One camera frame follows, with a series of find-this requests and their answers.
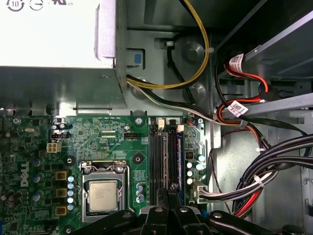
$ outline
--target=black ram slot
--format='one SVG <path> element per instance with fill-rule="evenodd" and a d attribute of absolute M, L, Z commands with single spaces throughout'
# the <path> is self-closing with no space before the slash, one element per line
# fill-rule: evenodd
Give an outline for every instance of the black ram slot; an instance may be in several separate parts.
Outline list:
<path fill-rule="evenodd" d="M 177 143 L 176 143 L 176 134 L 169 133 L 168 138 L 168 179 L 169 186 L 177 185 L 178 183 L 178 169 L 177 169 Z"/>
<path fill-rule="evenodd" d="M 149 135 L 150 153 L 150 205 L 157 204 L 157 190 L 163 188 L 163 141 L 162 135 L 151 131 Z"/>

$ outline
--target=cpu socket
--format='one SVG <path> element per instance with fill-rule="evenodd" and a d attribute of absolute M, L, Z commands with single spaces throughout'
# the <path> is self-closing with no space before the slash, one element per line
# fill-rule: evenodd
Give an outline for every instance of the cpu socket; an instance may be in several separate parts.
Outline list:
<path fill-rule="evenodd" d="M 125 209 L 125 166 L 107 161 L 82 162 L 82 222 L 92 223 Z"/>

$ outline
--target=green motherboard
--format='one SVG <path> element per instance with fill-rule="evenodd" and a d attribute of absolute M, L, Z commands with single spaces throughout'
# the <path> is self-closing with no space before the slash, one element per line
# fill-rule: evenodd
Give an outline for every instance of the green motherboard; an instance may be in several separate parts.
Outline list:
<path fill-rule="evenodd" d="M 0 128 L 0 234 L 68 235 L 139 214 L 159 187 L 190 203 L 205 175 L 203 125 L 184 117 L 2 117 Z"/>

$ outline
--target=barcode label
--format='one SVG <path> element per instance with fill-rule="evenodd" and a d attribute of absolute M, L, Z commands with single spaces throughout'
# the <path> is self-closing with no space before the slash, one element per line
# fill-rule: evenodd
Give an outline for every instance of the barcode label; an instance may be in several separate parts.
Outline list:
<path fill-rule="evenodd" d="M 236 117 L 239 117 L 249 110 L 247 107 L 237 101 L 232 102 L 227 109 Z"/>
<path fill-rule="evenodd" d="M 230 59 L 229 61 L 229 66 L 232 70 L 237 71 L 237 72 L 243 72 L 241 68 L 241 63 L 243 61 L 244 54 L 239 54 L 234 56 L 233 58 Z"/>

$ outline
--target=yellow wire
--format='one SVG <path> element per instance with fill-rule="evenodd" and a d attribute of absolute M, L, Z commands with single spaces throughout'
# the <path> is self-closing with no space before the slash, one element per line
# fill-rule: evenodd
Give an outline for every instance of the yellow wire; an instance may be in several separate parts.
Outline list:
<path fill-rule="evenodd" d="M 134 85 L 138 86 L 138 87 L 143 87 L 143 88 L 147 88 L 147 89 L 171 89 L 171 88 L 176 88 L 176 87 L 180 87 L 182 85 L 187 85 L 190 82 L 196 80 L 205 70 L 207 63 L 209 61 L 209 39 L 208 36 L 206 34 L 205 28 L 203 26 L 203 23 L 199 17 L 199 15 L 197 14 L 197 12 L 195 11 L 195 9 L 193 8 L 192 4 L 188 1 L 188 0 L 183 0 L 188 9 L 190 10 L 191 14 L 193 15 L 193 17 L 195 18 L 197 25 L 200 28 L 200 31 L 202 33 L 203 39 L 204 39 L 204 59 L 203 62 L 200 66 L 200 68 L 198 69 L 198 71 L 187 81 L 182 82 L 182 83 L 176 83 L 176 84 L 171 84 L 171 85 L 158 85 L 158 84 L 147 84 L 147 83 L 143 83 L 143 82 L 138 82 L 138 81 L 134 81 L 131 78 L 127 77 L 127 80 L 130 81 L 131 83 L 133 83 Z"/>

